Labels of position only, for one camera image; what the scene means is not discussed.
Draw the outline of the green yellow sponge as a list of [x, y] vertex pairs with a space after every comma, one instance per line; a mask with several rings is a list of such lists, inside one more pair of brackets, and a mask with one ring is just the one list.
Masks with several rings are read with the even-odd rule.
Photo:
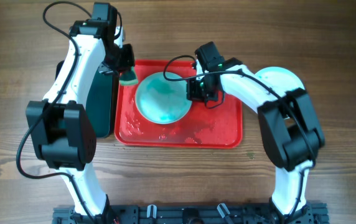
[[132, 86], [139, 83], [137, 75], [134, 68], [131, 67], [129, 70], [121, 72], [119, 76], [119, 84], [122, 86]]

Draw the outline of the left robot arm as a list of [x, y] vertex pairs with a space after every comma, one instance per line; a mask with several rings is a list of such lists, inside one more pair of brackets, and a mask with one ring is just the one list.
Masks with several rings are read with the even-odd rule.
[[124, 42], [120, 12], [97, 2], [88, 19], [76, 21], [65, 33], [69, 49], [50, 90], [26, 108], [28, 130], [36, 157], [60, 176], [74, 200], [67, 220], [74, 223], [118, 223], [96, 177], [92, 160], [96, 133], [85, 106], [97, 73], [134, 84], [134, 54]]

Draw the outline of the light blue plate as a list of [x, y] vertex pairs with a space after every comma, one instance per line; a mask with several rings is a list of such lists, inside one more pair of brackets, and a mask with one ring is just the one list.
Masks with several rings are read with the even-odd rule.
[[134, 97], [138, 111], [152, 123], [175, 123], [192, 106], [187, 99], [186, 84], [181, 76], [171, 72], [157, 72], [144, 78]]
[[300, 78], [286, 68], [266, 67], [256, 72], [255, 75], [261, 80], [271, 84], [273, 90], [286, 92], [298, 88], [305, 89]]

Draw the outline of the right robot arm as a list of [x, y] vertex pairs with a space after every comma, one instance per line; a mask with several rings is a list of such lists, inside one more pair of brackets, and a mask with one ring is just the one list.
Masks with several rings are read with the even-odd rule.
[[281, 67], [253, 73], [237, 58], [224, 59], [213, 42], [201, 45], [195, 56], [197, 73], [187, 82], [187, 99], [208, 103], [222, 92], [257, 114], [263, 147], [276, 171], [272, 206], [281, 221], [299, 217], [306, 207], [307, 176], [326, 141], [302, 81]]

